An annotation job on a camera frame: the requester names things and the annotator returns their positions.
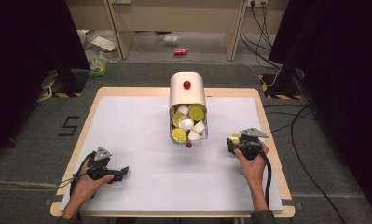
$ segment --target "cylindrical container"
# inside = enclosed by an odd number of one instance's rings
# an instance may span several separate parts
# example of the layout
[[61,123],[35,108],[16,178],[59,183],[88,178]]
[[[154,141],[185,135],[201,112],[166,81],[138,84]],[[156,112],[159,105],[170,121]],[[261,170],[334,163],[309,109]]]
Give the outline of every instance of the cylindrical container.
[[176,49],[174,55],[186,55],[186,49]]
[[196,72],[175,73],[170,92],[170,138],[175,144],[197,146],[204,143],[208,129],[202,77]]

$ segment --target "gray carpet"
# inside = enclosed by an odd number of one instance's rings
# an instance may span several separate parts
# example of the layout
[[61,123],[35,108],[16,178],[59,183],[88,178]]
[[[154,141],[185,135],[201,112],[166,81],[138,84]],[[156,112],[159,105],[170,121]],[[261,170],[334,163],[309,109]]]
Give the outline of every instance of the gray carpet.
[[[276,72],[255,68],[257,73]],[[15,136],[16,146],[0,149],[0,181],[48,184],[16,187],[0,184],[0,223],[52,223],[46,200],[55,195],[52,187],[62,180],[74,146],[97,90],[103,86],[169,87],[171,76],[179,71],[195,71],[202,75],[205,87],[256,88],[262,96],[269,125],[282,161],[290,192],[296,203],[296,215],[278,219],[278,223],[340,223],[333,207],[317,189],[296,157],[292,147],[290,124],[295,114],[310,101],[272,100],[265,98],[258,78],[244,65],[209,65],[186,63],[110,63],[104,77],[90,78],[79,98],[51,98],[38,104],[23,122]],[[297,152],[310,175],[330,197],[346,223],[372,223],[372,209],[354,181],[349,169],[336,156],[313,107],[307,108],[294,125]],[[68,125],[63,128],[69,116]],[[205,223],[208,219],[188,219]],[[87,217],[86,223],[115,223],[113,218]]]

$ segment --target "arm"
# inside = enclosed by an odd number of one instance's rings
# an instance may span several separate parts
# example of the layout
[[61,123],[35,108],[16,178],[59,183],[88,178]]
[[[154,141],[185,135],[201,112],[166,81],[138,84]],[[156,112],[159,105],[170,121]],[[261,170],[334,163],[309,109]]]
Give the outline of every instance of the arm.
[[[267,154],[269,151],[268,147],[263,142],[261,144],[264,152]],[[252,222],[254,224],[276,223],[273,213],[268,210],[262,189],[262,176],[266,165],[264,159],[261,155],[258,155],[254,160],[248,161],[244,158],[240,150],[235,149],[234,152],[241,163],[241,173],[246,179],[252,193],[253,205],[255,207],[255,211],[252,213]]]
[[80,207],[84,202],[92,197],[100,186],[114,178],[113,175],[106,175],[99,180],[92,180],[87,175],[87,164],[88,160],[86,160],[83,165],[82,172],[80,172],[78,176],[79,178],[75,188],[73,189],[69,203],[64,208],[62,218],[59,218],[57,223],[82,223],[81,220],[76,220],[76,214]]

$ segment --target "hand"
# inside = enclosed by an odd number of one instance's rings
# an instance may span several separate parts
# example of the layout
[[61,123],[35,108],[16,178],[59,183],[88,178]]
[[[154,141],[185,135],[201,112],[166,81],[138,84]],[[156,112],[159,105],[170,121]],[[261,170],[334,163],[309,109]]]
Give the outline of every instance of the hand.
[[92,180],[87,175],[87,164],[89,160],[86,160],[81,172],[78,175],[78,180],[75,188],[73,189],[72,196],[70,197],[69,203],[66,205],[63,211],[63,218],[76,218],[78,209],[92,197],[92,195],[98,190],[100,186],[109,182],[114,178],[113,175],[106,175],[99,180]]
[[[261,145],[265,154],[267,154],[269,151],[268,147],[263,142],[261,142]],[[264,191],[262,190],[262,176],[266,165],[264,159],[258,154],[254,160],[248,161],[240,150],[235,149],[234,152],[241,163],[241,173],[246,179],[252,193],[255,211],[268,210]]]

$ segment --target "handheld controller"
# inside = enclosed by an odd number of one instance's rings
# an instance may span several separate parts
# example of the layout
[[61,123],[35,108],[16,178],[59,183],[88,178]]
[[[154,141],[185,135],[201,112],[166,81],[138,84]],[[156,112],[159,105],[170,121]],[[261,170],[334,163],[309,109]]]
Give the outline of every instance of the handheld controller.
[[128,172],[129,166],[122,168],[121,170],[108,170],[107,164],[113,154],[104,149],[103,147],[98,147],[98,150],[89,154],[90,160],[87,170],[87,175],[93,179],[97,180],[105,175],[114,175],[114,178],[107,182],[107,184],[112,184],[113,182],[122,181],[124,175]]
[[232,134],[227,138],[228,152],[235,154],[234,149],[237,148],[248,161],[251,161],[263,151],[259,137],[268,138],[257,128],[249,128],[241,130],[240,134]]

